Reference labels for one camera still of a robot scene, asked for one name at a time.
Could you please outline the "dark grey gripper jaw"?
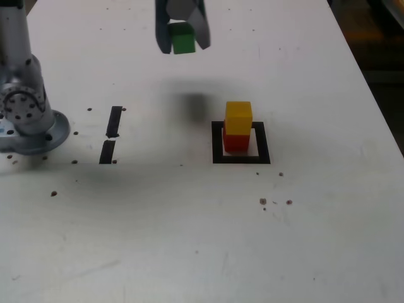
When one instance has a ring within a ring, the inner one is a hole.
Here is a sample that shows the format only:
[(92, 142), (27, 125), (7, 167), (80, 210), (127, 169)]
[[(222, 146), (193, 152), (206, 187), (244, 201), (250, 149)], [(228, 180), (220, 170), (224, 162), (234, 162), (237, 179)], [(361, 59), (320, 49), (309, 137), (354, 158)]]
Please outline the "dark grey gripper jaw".
[(163, 54), (170, 54), (172, 49), (167, 2), (168, 0), (155, 0), (155, 37)]

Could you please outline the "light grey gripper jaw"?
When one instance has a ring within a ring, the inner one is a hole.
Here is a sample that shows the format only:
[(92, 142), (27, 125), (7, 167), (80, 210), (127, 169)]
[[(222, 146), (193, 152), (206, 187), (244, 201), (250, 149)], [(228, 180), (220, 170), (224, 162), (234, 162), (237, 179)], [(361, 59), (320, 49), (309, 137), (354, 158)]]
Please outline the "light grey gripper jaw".
[(192, 26), (198, 45), (203, 49), (207, 49), (211, 45), (210, 28), (206, 15), (205, 2), (192, 1), (195, 7), (192, 9), (187, 22)]

